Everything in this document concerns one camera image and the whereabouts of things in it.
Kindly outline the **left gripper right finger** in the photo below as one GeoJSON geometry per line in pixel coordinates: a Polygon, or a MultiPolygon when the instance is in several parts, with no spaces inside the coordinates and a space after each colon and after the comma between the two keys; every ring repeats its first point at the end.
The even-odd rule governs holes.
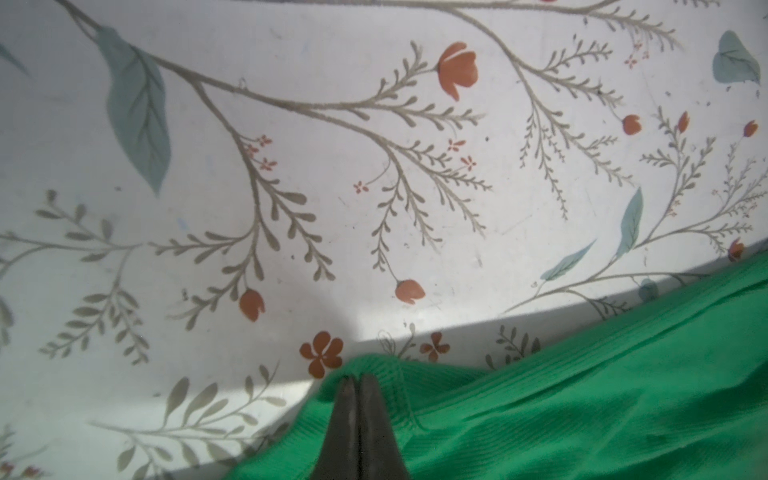
{"type": "Polygon", "coordinates": [[[407,480],[411,476],[400,453],[385,399],[377,378],[359,381],[359,478],[407,480]]]}

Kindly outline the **green tank top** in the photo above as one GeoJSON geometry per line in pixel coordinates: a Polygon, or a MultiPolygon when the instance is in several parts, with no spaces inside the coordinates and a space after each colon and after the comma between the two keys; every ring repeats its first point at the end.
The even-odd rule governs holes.
{"type": "Polygon", "coordinates": [[[358,357],[234,479],[306,479],[332,399],[372,374],[415,479],[763,479],[767,257],[496,371],[358,357]]]}

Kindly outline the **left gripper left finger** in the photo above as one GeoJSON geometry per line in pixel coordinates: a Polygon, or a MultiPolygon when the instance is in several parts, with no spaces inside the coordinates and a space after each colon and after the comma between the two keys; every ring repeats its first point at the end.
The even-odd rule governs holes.
{"type": "Polygon", "coordinates": [[[360,412],[358,382],[344,377],[340,382],[329,425],[312,480],[355,480],[360,475],[360,412]]]}

